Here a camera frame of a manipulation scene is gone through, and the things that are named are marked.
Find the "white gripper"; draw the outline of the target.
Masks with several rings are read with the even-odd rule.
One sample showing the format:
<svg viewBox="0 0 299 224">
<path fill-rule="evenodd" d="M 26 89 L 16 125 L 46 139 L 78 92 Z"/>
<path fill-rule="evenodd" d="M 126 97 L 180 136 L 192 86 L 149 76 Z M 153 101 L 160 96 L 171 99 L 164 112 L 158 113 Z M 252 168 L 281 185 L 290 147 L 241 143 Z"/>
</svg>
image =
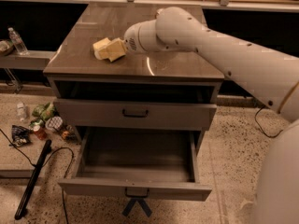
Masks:
<svg viewBox="0 0 299 224">
<path fill-rule="evenodd" d="M 127 49 L 134 53 L 157 52 L 163 43 L 156 35 L 156 20 L 143 21 L 132 25 L 124 33 L 124 42 L 120 38 L 110 41 L 105 48 L 97 49 L 94 56 L 98 60 L 109 59 L 112 63 L 126 55 Z"/>
</svg>

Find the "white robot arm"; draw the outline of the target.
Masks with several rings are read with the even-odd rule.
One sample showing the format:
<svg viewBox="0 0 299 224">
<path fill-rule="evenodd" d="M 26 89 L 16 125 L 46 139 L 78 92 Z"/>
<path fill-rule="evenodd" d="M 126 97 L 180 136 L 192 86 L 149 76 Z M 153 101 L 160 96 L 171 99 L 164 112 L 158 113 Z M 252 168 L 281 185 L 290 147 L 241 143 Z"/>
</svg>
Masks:
<svg viewBox="0 0 299 224">
<path fill-rule="evenodd" d="M 263 162 L 253 224 L 299 224 L 299 59 L 208 29 L 186 10 L 168 7 L 131 26 L 124 39 L 93 45 L 99 60 L 127 51 L 192 51 L 288 120 Z"/>
</svg>

